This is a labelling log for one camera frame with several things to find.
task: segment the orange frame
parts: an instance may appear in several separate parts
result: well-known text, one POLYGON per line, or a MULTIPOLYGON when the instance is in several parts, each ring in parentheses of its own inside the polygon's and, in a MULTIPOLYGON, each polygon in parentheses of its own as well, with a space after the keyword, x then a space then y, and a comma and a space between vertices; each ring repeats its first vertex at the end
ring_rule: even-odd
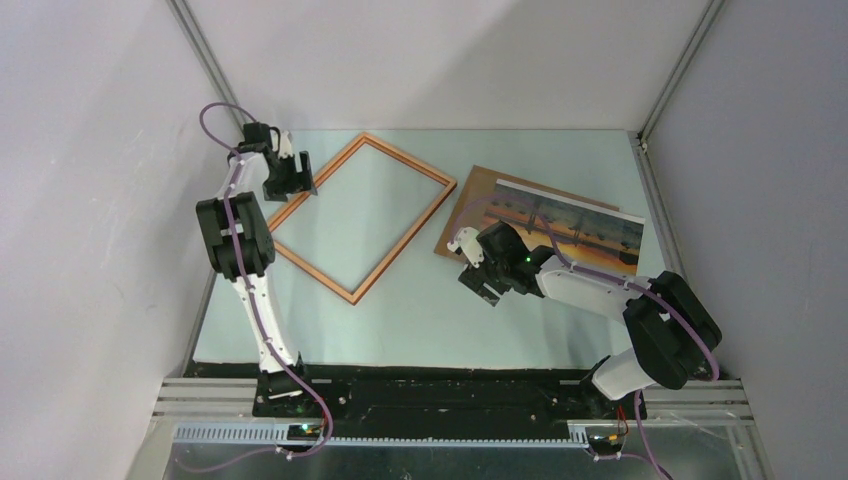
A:
MULTIPOLYGON (((404 233, 403 237, 401 237, 400 241, 389 250, 389 253, 383 257, 377 267, 365 277, 365 280, 359 284, 359 286, 353 292, 347 291, 344 287, 339 285, 335 280, 327 276, 324 272, 318 270, 314 266, 312 266, 309 262, 301 258, 299 255, 289 250, 282 243, 274 240, 274 248, 280 255, 289 259, 292 263, 297 265, 301 270, 311 275, 313 278, 323 283, 330 290, 334 291, 340 297, 344 298, 351 305, 356 305, 362 299, 362 297, 374 286, 374 282, 380 278, 389 265, 397 258, 400 252, 406 247, 412 237, 421 230, 421 227, 424 226, 424 223, 430 219, 433 213, 438 210, 439 206, 445 201, 445 199, 450 195, 450 193, 456 188, 456 180, 445 175, 438 169, 418 160, 412 155, 398 149, 394 145, 388 144, 383 140, 371 135, 370 133, 362 132, 360 133, 351 143, 349 143, 345 148, 339 152, 335 158, 330 160, 318 175, 315 176, 315 187, 319 188, 321 184, 327 181, 330 178, 330 175, 334 174, 342 165, 351 157, 357 150, 359 150, 364 145, 370 145, 371 147, 385 153, 386 155, 392 157, 393 159, 403 163, 404 165, 416 170, 417 172, 426 175, 438 183, 445 186, 445 188, 436 196, 436 199, 430 203, 429 206, 424 210, 415 223, 412 224, 412 227, 404 233)), ((278 210, 271 218, 268 220, 268 228, 273 232, 276 230, 287 218, 289 218, 292 213, 299 206, 309 198, 308 193, 301 193, 297 197, 295 197, 291 202, 286 204, 283 208, 278 210)))

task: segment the purple cable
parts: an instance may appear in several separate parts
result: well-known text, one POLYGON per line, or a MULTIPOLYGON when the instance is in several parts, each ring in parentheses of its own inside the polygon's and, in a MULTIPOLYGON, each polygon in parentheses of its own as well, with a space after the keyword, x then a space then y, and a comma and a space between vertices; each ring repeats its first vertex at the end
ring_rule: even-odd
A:
MULTIPOLYGON (((636 453, 622 453, 621 457, 619 458, 618 455, 598 455, 597 453, 595 453, 594 450, 592 450, 591 447, 589 447, 588 450, 584 450, 584 452, 586 452, 590 457, 598 457, 598 460, 621 460, 622 458, 635 458, 636 460, 645 462, 648 465, 652 465, 650 459, 636 453)), ((662 466, 660 465, 657 465, 657 467, 659 467, 660 469, 659 471, 661 472, 661 476, 665 476, 665 478, 668 480, 674 480, 674 478, 671 476, 670 473, 668 473, 666 469, 662 468, 662 466)))
MULTIPOLYGON (((238 105, 233 105, 231 103, 226 103, 226 102, 210 103, 209 105, 203 107, 203 110, 200 111, 200 116, 199 116, 200 128, 203 129, 203 132, 209 138, 211 138, 215 143, 217 143, 218 145, 221 145, 222 147, 224 147, 227 150, 229 150, 230 152, 232 152, 236 156, 236 161, 238 162, 236 164, 236 168, 233 169, 233 175, 230 178, 227 179, 228 186, 227 186, 226 191, 224 192, 224 212, 227 215, 227 222, 229 224, 230 236, 233 239, 233 248, 235 249, 236 263, 238 264, 239 274, 241 275, 241 278, 244 281, 245 289, 247 290, 247 297, 248 297, 248 300, 249 300, 249 303, 250 303, 250 308, 251 308, 251 310, 253 310, 253 316, 256 319, 256 327, 258 328, 259 333, 262 336, 262 338, 265 341, 268 341, 268 334, 266 333, 265 328, 262 326, 262 322, 259 321, 261 316, 259 314, 259 308, 256 305, 256 298, 253 294, 253 290, 254 290, 253 285, 250 284, 250 280, 248 279, 248 276, 247 276, 247 269, 244 266, 244 258, 241 254, 241 245, 239 243, 238 232, 236 230, 236 219, 235 219, 235 216, 233 215, 232 206, 230 205, 230 195, 232 194, 233 189, 235 187, 235 184, 238 181, 239 176, 241 175, 241 170, 242 170, 242 167, 244 166, 244 164, 242 163, 241 153, 239 153, 238 150, 231 147, 230 145, 227 145, 224 141, 222 141, 221 139, 216 137, 214 134, 212 134, 212 132, 210 132, 208 128, 206 128, 206 122, 204 121, 204 116, 206 115, 207 111, 209 111, 211 108, 214 108, 214 107, 228 107, 228 108, 236 109, 236 110, 244 113, 245 115, 247 115, 247 117, 250 118, 250 120, 254 121, 254 122, 256 121, 256 118, 253 115, 251 115, 250 112, 243 109, 242 107, 240 107, 238 105)), ((330 409, 329 409, 329 407, 327 407, 327 404, 326 404, 326 402, 324 402, 324 399, 321 398, 321 395, 319 395, 318 392, 316 392, 311 386, 309 386, 308 383, 303 381, 303 379, 301 379, 300 377, 297 376, 297 374, 286 364, 286 361, 283 360, 282 356, 279 354, 279 352, 277 352, 276 349, 269 348, 268 352, 270 352, 271 356, 273 356, 274 359, 277 360, 277 363, 279 363, 280 366, 283 367, 283 370, 285 370, 285 372, 292 378, 292 380, 297 382, 298 385, 300 385, 307 393, 309 393, 312 396, 312 398, 315 399, 316 402, 318 402, 318 405, 321 406, 321 410, 323 410, 323 412, 324 412, 324 417, 327 419, 326 430, 324 432, 322 432, 323 436, 322 436, 321 440, 318 443, 316 443, 315 445, 313 445, 309 450, 307 450, 305 452, 292 452, 292 451, 283 449, 283 451, 286 452, 286 456, 289 459, 298 458, 298 457, 308 457, 310 455, 315 455, 322 448, 324 448, 324 446, 327 444, 327 442, 333 436, 333 416, 330 413, 330 409)), ((237 463, 237 462, 239 462, 239 461, 241 461, 241 460, 243 460, 247 457, 251 457, 253 455, 257 455, 257 454, 260 454, 260 453, 276 452, 276 451, 278 451, 278 448, 279 447, 257 448, 255 450, 251 450, 251 451, 246 452, 242 455, 239 455, 236 458, 228 460, 228 461, 226 461, 226 462, 224 462, 220 465, 215 465, 213 467, 207 467, 207 468, 194 469, 194 468, 182 465, 179 461, 177 461, 177 464, 180 465, 180 467, 182 467, 184 470, 186 470, 188 472, 192 472, 192 473, 214 472, 216 470, 221 470, 223 468, 227 468, 230 465, 233 465, 233 464, 235 464, 235 463, 237 463)))
POLYGON ((656 457, 654 457, 654 452, 651 451, 651 446, 648 445, 648 436, 645 434, 645 428, 642 426, 642 414, 639 413, 639 405, 642 404, 642 390, 636 390, 636 394, 633 395, 633 411, 636 412, 636 426, 639 427, 639 435, 642 437, 642 445, 645 446, 645 453, 648 454, 648 460, 650 460, 651 465, 654 466, 654 470, 656 470, 657 475, 662 478, 663 469, 660 464, 657 462, 656 457))
MULTIPOLYGON (((492 200, 508 200, 510 202, 517 203, 519 205, 524 205, 525 207, 528 207, 531 210, 534 210, 538 213, 535 205, 533 205, 532 203, 530 203, 530 202, 528 202, 528 201, 526 201, 526 200, 524 200, 520 197, 517 197, 517 196, 514 196, 514 195, 509 195, 509 194, 503 194, 503 193, 494 193, 494 194, 491 194, 491 195, 486 195, 486 196, 480 197, 478 199, 475 199, 473 202, 466 205, 466 207, 459 213, 459 215, 456 217, 456 220, 454 220, 454 222, 453 222, 453 226, 451 227, 451 238, 454 238, 456 236, 456 232, 459 231, 459 227, 461 225, 460 221, 462 220, 462 217, 464 217, 468 213, 469 210, 471 210, 472 208, 474 208, 478 205, 481 205, 483 203, 490 202, 492 200)), ((583 266, 583 265, 573 265, 572 262, 570 262, 568 260, 568 258, 566 258, 566 256, 563 255, 563 253, 560 251, 558 242, 556 240, 556 236, 554 235, 553 228, 551 228, 551 224, 545 219, 545 216, 544 215, 538 215, 536 218, 541 220, 542 225, 545 226, 545 231, 547 232, 548 237, 551 239, 551 246, 554 250, 554 254, 556 255, 557 259, 559 259, 559 261, 562 262, 562 264, 564 266, 566 266, 568 268, 573 268, 577 272, 585 273, 587 275, 591 275, 595 278, 599 278, 601 280, 604 280, 606 282, 612 283, 612 284, 620 286, 620 287, 623 287, 625 285, 625 280, 622 279, 621 277, 611 275, 609 273, 602 272, 602 271, 599 271, 599 270, 595 270, 595 269, 592 269, 592 268, 589 268, 589 267, 586 267, 586 266, 583 266)), ((692 338, 692 341, 695 342, 695 345, 698 346, 698 349, 701 351, 701 353, 707 359, 707 362, 710 365, 712 381, 718 380, 718 376, 719 376, 718 361, 716 360, 715 356, 712 354, 710 349, 707 347, 707 345, 704 343, 704 340, 701 339, 701 337, 698 335, 698 333, 689 325, 688 322, 686 322, 686 319, 683 318, 683 315, 681 315, 680 312, 678 312, 674 307, 669 305, 668 302, 663 300, 662 297, 660 297, 659 295, 650 291, 649 289, 642 287, 641 285, 628 284, 627 288, 632 288, 633 290, 636 290, 637 292, 639 292, 639 293, 645 295, 646 297, 650 298, 657 305, 659 305, 666 312, 668 312, 668 314, 672 318, 674 318, 674 320, 677 321, 677 323, 680 324, 681 327, 683 327, 683 330, 689 335, 689 337, 692 338)), ((651 451, 651 447, 650 447, 650 445, 648 445, 648 438, 645 435, 645 429, 642 427, 641 415, 639 415, 639 405, 640 405, 641 397, 642 397, 642 391, 638 390, 636 392, 636 394, 634 395, 634 403, 636 405, 636 425, 639 427, 639 434, 642 436, 642 443, 645 445, 645 451, 648 453, 648 457, 645 458, 641 455, 635 455, 635 454, 630 454, 630 453, 622 454, 622 457, 638 458, 639 460, 642 460, 644 462, 648 462, 654 467, 654 470, 657 472, 657 475, 659 475, 660 478, 662 478, 663 475, 665 475, 665 477, 671 479, 671 475, 669 475, 668 472, 666 472, 665 469, 662 468, 662 466, 660 466, 659 463, 657 463, 657 460, 654 457, 653 452, 651 451)), ((603 458, 603 457, 601 457, 601 458, 603 460, 608 460, 608 459, 617 459, 618 457, 612 456, 611 458, 603 458)))

